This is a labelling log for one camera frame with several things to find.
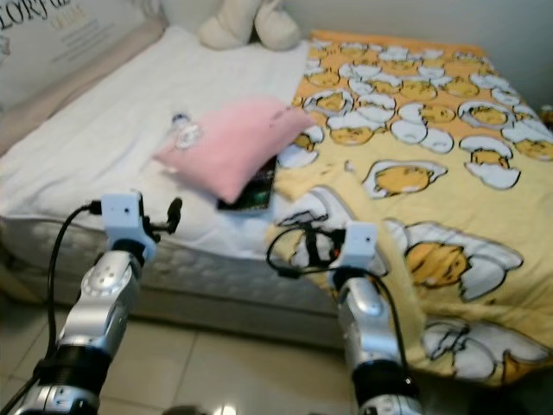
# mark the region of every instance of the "wall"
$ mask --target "wall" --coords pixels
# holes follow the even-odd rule
[[[169,20],[196,30],[219,0],[162,0]],[[553,3],[550,0],[288,0],[311,29],[416,37],[484,48],[531,105],[553,104]]]

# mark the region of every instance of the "white sheet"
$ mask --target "white sheet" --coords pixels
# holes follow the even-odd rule
[[[0,216],[63,220],[86,201],[135,188],[146,213],[164,219],[171,200],[184,200],[173,242],[236,258],[264,256],[272,213],[219,214],[212,196],[166,173],[152,154],[175,112],[194,117],[235,99],[268,94],[291,102],[308,45],[271,52],[260,45],[215,52],[171,27],[127,63],[0,159]],[[273,208],[279,204],[274,200]],[[98,218],[76,223],[101,228]]]

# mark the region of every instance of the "pink cushion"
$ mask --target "pink cushion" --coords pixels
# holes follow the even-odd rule
[[[279,99],[259,97],[210,112],[197,124],[197,142],[179,149],[172,141],[155,158],[187,182],[233,203],[271,157],[315,122]]]

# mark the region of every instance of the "yellow blanket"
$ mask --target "yellow blanket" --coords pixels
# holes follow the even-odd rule
[[[377,223],[415,368],[497,386],[553,363],[553,135],[481,50],[318,31],[294,105],[318,126],[279,158],[296,202],[268,240]],[[277,250],[306,265],[304,244]]]

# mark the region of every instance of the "white plush toy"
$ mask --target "white plush toy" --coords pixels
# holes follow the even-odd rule
[[[248,43],[255,23],[261,42],[270,49],[293,48],[300,29],[283,9],[283,0],[223,0],[216,16],[200,28],[200,41],[213,49],[230,49]]]

